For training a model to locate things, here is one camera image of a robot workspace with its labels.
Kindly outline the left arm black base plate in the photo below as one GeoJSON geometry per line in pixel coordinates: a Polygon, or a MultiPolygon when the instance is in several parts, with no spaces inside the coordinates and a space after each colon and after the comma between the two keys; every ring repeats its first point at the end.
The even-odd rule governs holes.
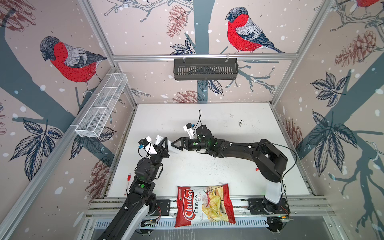
{"type": "Polygon", "coordinates": [[[171,207],[170,200],[157,200],[156,206],[153,210],[150,210],[149,216],[156,216],[156,217],[169,216],[170,207],[171,207]]]}

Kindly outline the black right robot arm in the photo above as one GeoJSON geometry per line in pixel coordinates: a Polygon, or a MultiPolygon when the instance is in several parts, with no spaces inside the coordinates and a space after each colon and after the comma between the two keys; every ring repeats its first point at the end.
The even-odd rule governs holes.
{"type": "Polygon", "coordinates": [[[254,162],[266,180],[266,192],[256,211],[261,214],[275,214],[282,204],[283,175],[287,167],[288,158],[271,142],[262,139],[256,143],[234,143],[217,139],[212,132],[201,125],[193,130],[195,125],[189,123],[184,126],[188,137],[180,137],[171,143],[178,150],[204,150],[214,158],[237,158],[254,162]]]}

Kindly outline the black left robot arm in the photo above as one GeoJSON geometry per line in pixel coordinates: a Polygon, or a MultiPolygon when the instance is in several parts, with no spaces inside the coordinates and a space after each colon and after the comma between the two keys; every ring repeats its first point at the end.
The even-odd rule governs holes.
{"type": "Polygon", "coordinates": [[[142,220],[157,209],[157,196],[153,193],[154,180],[163,171],[162,160],[169,158],[168,138],[152,145],[147,139],[139,141],[139,148],[150,146],[151,152],[141,158],[135,168],[135,176],[127,198],[109,226],[99,237],[100,240],[129,240],[139,228],[142,220]]]}

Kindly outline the white remote control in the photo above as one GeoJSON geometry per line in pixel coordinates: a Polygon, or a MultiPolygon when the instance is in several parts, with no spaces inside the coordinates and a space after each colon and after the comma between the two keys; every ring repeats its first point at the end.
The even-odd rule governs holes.
{"type": "MultiPolygon", "coordinates": [[[[159,135],[157,135],[156,136],[156,140],[162,140],[163,139],[163,137],[161,137],[161,136],[159,136],[159,135]]],[[[179,154],[181,151],[180,150],[178,150],[178,149],[176,149],[176,148],[173,148],[172,146],[171,146],[171,141],[170,140],[168,140],[168,147],[169,147],[169,152],[172,152],[172,153],[174,153],[174,154],[179,154]]]]}

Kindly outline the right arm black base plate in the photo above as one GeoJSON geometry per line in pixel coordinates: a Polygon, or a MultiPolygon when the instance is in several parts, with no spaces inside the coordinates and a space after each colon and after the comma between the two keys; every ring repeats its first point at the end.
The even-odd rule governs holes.
{"type": "Polygon", "coordinates": [[[291,213],[285,198],[281,198],[278,204],[274,204],[265,198],[248,199],[248,210],[252,215],[289,215],[291,213]]]}

